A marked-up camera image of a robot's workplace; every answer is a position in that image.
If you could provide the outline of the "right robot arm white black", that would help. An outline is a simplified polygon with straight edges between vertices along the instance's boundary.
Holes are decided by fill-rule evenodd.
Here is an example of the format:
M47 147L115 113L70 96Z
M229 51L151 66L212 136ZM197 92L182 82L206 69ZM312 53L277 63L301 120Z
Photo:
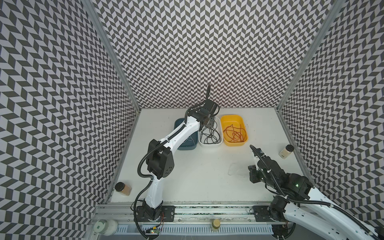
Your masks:
M262 149L250 145L256 164L249 166L250 182L263 183L274 195L266 210L253 207L256 221L263 217L290 222L328 240L382 240L384 229L364 223L326 197L311 181L286 173Z

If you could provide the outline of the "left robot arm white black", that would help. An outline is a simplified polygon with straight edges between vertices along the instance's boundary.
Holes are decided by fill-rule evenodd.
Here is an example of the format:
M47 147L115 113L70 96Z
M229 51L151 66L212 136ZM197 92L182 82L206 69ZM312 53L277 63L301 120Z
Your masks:
M141 178L149 178L149 183L141 190L133 202L134 223L139 233L146 240L155 240L158 236L146 234L139 225L137 214L137 203L144 192L148 192L143 199L144 216L149 220L156 221L163 206L164 178L170 175L175 167L174 154L181 144L193 133L198 132L210 124L220 111L217 103L210 100L211 84L208 84L205 99L188 108L185 112L184 121L178 125L170 134L160 139L153 139L149 143L148 152L140 160L137 173Z

